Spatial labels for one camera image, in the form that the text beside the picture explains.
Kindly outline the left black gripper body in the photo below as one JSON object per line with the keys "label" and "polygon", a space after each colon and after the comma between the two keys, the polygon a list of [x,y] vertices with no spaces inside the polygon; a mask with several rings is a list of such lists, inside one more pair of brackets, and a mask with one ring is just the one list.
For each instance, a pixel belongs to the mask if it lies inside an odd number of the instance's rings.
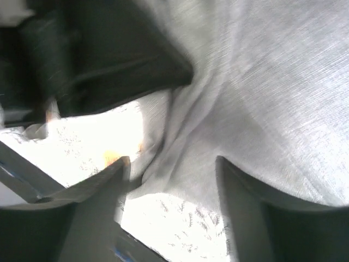
{"label": "left black gripper body", "polygon": [[1,11],[1,116],[7,126],[46,122],[57,103],[71,115],[71,16],[65,10]]}

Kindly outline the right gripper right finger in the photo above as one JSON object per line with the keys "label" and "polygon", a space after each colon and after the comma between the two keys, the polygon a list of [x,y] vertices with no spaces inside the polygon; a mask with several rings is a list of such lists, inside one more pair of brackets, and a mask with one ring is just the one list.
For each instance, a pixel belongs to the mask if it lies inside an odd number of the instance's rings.
{"label": "right gripper right finger", "polygon": [[348,207],[284,193],[216,158],[221,210],[239,261],[348,261]]}

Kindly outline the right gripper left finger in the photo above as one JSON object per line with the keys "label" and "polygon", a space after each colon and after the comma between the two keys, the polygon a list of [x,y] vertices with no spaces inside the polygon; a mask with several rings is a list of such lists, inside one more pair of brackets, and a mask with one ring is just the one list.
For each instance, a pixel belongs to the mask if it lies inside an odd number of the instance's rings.
{"label": "right gripper left finger", "polygon": [[71,206],[62,235],[42,243],[37,261],[119,261],[114,240],[119,208],[124,204],[130,175],[129,157],[120,157],[101,172],[38,200],[45,207]]}

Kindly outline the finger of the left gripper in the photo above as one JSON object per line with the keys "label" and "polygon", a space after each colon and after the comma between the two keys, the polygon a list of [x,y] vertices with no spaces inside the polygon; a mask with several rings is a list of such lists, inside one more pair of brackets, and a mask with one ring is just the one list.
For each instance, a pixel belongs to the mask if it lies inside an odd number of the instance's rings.
{"label": "finger of the left gripper", "polygon": [[58,1],[68,49],[62,116],[98,114],[191,83],[194,69],[142,1]]}

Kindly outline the grey cloth napkin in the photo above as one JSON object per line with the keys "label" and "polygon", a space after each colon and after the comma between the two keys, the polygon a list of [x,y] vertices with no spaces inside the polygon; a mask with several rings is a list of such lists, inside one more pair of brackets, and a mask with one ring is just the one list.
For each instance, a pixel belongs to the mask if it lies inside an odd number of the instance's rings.
{"label": "grey cloth napkin", "polygon": [[326,205],[348,204],[348,1],[141,1],[192,58],[188,87],[148,96],[129,198],[218,207],[215,159]]}

